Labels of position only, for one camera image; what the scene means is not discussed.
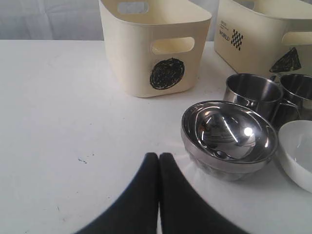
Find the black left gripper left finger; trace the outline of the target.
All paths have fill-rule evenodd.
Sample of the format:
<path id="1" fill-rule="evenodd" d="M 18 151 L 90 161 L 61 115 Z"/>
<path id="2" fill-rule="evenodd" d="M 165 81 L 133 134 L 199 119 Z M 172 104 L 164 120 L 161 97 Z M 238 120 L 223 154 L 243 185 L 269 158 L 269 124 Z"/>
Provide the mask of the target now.
<path id="1" fill-rule="evenodd" d="M 156 153 L 146 153 L 131 183 L 100 216 L 79 234 L 156 234 L 158 218 L 158 172 Z"/>

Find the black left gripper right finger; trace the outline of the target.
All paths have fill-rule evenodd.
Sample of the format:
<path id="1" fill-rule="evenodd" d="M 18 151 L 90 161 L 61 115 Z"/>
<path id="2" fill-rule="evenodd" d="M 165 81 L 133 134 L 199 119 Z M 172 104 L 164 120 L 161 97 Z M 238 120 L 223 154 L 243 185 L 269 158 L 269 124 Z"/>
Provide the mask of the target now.
<path id="1" fill-rule="evenodd" d="M 245 234 L 207 204 L 189 184 L 171 153 L 159 156 L 160 219 L 164 234 Z"/>

